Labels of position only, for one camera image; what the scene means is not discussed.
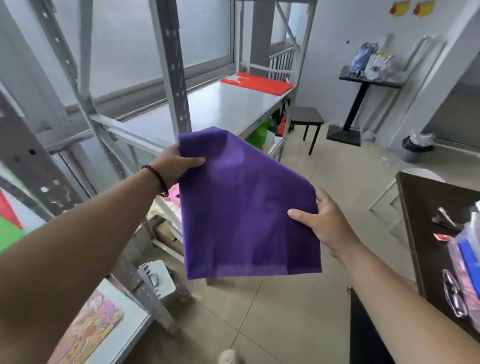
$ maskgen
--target metal railing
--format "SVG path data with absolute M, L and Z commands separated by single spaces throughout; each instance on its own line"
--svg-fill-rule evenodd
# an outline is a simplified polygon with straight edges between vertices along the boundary
M 272 54 L 269 58 L 268 68 L 273 68 L 279 71 L 291 71 L 295 47 L 287 48 L 281 52 Z M 289 75 L 286 73 L 271 71 L 268 73 L 268 78 L 277 81 L 286 81 Z

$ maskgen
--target black stool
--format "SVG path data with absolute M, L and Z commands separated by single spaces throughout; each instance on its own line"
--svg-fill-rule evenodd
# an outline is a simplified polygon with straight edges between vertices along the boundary
M 312 145 L 310 146 L 310 151 L 308 155 L 312 155 L 313 146 L 317 141 L 318 132 L 320 127 L 324 124 L 324 120 L 318 113 L 316 108 L 304 108 L 300 106 L 295 106 L 292 111 L 291 124 L 293 125 L 306 125 L 305 134 L 303 135 L 303 140 L 307 137 L 308 127 L 310 125 L 316 126 L 317 130 L 315 131 L 315 136 L 313 137 Z

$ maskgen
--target glasses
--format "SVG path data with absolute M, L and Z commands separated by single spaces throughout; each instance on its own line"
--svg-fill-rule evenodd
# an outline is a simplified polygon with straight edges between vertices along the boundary
M 444 276 L 444 292 L 448 304 L 453 309 L 456 317 L 464 318 L 468 316 L 467 305 L 460 295 L 460 286 L 455 277 L 447 269 L 443 270 Z

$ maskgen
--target shopping bag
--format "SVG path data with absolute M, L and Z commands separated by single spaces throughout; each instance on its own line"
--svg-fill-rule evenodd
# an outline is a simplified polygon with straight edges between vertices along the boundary
M 179 180 L 188 279 L 319 273 L 320 243 L 290 208 L 317 213 L 304 177 L 216 127 L 179 135 L 205 157 Z

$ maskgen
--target green fabric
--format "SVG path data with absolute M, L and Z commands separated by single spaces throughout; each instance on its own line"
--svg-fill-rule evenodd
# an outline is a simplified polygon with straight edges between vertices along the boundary
M 25 233 L 11 222 L 0 217 L 0 252 L 24 237 Z
M 261 124 L 255 131 L 245 138 L 248 144 L 255 148 L 263 150 L 265 140 L 267 140 L 268 127 L 270 126 L 270 118 Z

